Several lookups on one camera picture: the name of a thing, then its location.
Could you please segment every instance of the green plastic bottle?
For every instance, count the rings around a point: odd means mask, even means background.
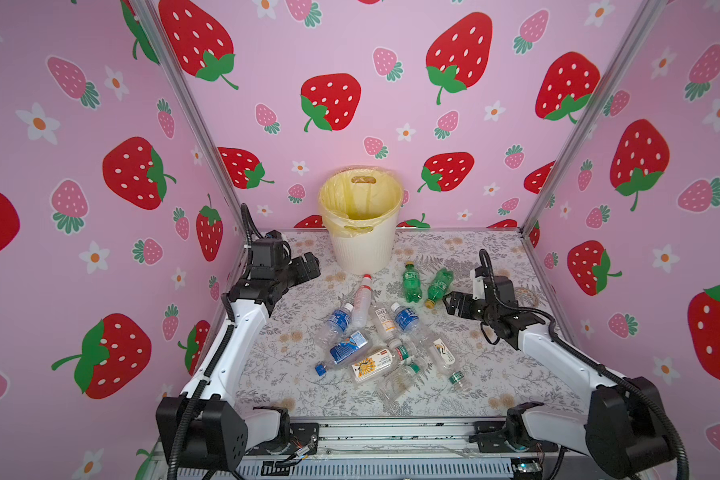
[[[422,280],[418,277],[413,262],[405,263],[403,291],[405,292],[405,301],[409,303],[416,303],[422,299]]]
[[[424,302],[424,306],[430,310],[433,309],[434,304],[448,292],[452,281],[454,281],[454,273],[445,267],[441,268],[438,274],[434,276],[434,280],[432,280],[432,284],[427,290],[428,298],[427,301]]]

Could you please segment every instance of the bottle label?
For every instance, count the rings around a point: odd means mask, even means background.
[[[455,383],[459,383],[461,381],[461,379],[463,379],[463,378],[464,378],[464,374],[461,373],[461,370],[459,370],[458,372],[451,375],[448,378],[448,380],[451,382],[451,385],[453,385]]]
[[[411,354],[408,353],[408,349],[405,348],[405,345],[400,345],[394,350],[398,354],[398,360],[400,360],[401,362],[403,360],[407,360],[411,356]]]
[[[349,338],[331,348],[333,361],[340,363],[346,360],[351,354],[363,348],[366,343],[368,343],[368,340],[361,332],[354,332]]]
[[[411,322],[418,320],[418,315],[416,315],[411,309],[407,308],[404,310],[401,310],[400,313],[397,314],[397,316],[394,318],[394,321],[398,323],[398,326],[405,331],[405,328],[411,324]]]
[[[355,376],[355,379],[360,379],[371,372],[381,370],[387,365],[391,364],[392,354],[389,352],[389,350],[384,349],[380,352],[374,353],[365,360],[353,364],[352,374]]]
[[[440,355],[440,358],[442,358],[445,365],[453,365],[454,363],[456,363],[456,357],[454,357],[454,354],[451,353],[448,347],[445,346],[445,342],[443,342],[442,339],[437,339],[432,343],[434,344],[434,348],[438,351],[438,354]]]
[[[328,318],[329,322],[334,322],[336,325],[338,325],[338,328],[342,329],[342,331],[347,329],[347,326],[349,325],[349,322],[351,321],[349,318],[349,314],[346,313],[344,310],[336,309],[333,311],[331,316]]]
[[[385,332],[393,332],[398,328],[394,324],[394,321],[389,318],[389,313],[387,313],[387,309],[380,308],[376,310],[376,315],[378,315],[378,319],[382,323],[382,328]]]

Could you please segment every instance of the pink wall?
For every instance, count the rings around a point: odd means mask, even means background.
[[[400,221],[426,214],[432,226],[522,223],[537,198],[526,183],[533,189],[531,182],[545,178],[544,166],[573,126],[565,116],[543,117],[561,102],[557,95],[578,99],[594,89],[596,70],[608,65],[639,5],[269,0],[264,8],[249,1],[153,1],[217,146],[229,159],[250,160],[248,177],[242,164],[231,175],[241,201],[259,211],[261,228],[294,226],[316,214],[319,187],[352,164],[398,174],[410,197]],[[523,36],[530,50],[522,50]],[[207,49],[212,54],[203,58]],[[439,71],[451,64],[459,69],[455,79]],[[427,66],[434,67],[432,78]],[[442,91],[437,104],[440,86],[457,93]],[[522,151],[507,154],[514,145]],[[450,155],[461,152],[468,156]],[[463,159],[467,169],[446,169],[445,178],[431,180],[442,190],[434,191],[422,168],[438,173],[434,162],[448,158]],[[293,203],[297,185],[306,196]]]
[[[134,59],[120,2],[13,3],[0,2],[0,478],[134,478],[159,398],[189,379],[177,342],[213,321],[210,278],[226,284],[241,237],[162,68]],[[163,201],[152,149],[176,178]],[[208,194],[212,261],[196,232]]]
[[[720,47],[713,45],[720,46],[720,1],[666,7],[619,85],[617,106],[597,121],[541,217],[546,235],[536,248],[581,347],[658,385],[699,480],[720,478],[720,288],[713,288],[720,285]],[[690,101],[686,88],[706,92]],[[591,180],[580,170],[587,160]],[[643,178],[625,182],[634,167]],[[610,272],[622,276],[596,270],[603,252]],[[660,469],[663,478],[669,470]]]

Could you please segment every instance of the trash can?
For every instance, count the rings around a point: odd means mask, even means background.
[[[322,222],[344,270],[375,274],[389,263],[402,200],[403,187],[379,168],[347,168],[320,188]]]

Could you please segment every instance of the floral tablecloth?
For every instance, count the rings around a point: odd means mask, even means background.
[[[392,261],[374,274],[373,295],[387,305],[402,300],[402,272],[415,262],[423,288],[446,266],[455,274],[453,290],[471,292],[470,270],[479,264],[478,251],[488,250],[497,275],[512,279],[521,304],[548,311],[539,281],[520,243],[509,231],[398,231]],[[393,406],[375,394],[374,381],[360,386],[346,370],[319,378],[314,366],[325,352],[312,336],[323,319],[339,305],[352,302],[360,276],[346,274],[333,256],[328,233],[287,232],[293,254],[313,252],[320,259],[319,278],[295,286],[272,312],[252,348],[240,379],[236,408],[280,406],[296,417],[339,416],[502,416],[507,408],[529,400],[581,412],[581,401],[547,368],[506,342],[489,345],[480,325],[446,314],[439,303],[434,311],[420,302],[414,309],[434,331],[442,332],[451,351],[462,361],[471,387],[454,392],[447,379],[428,364],[416,385]],[[383,346],[371,322],[375,344]]]

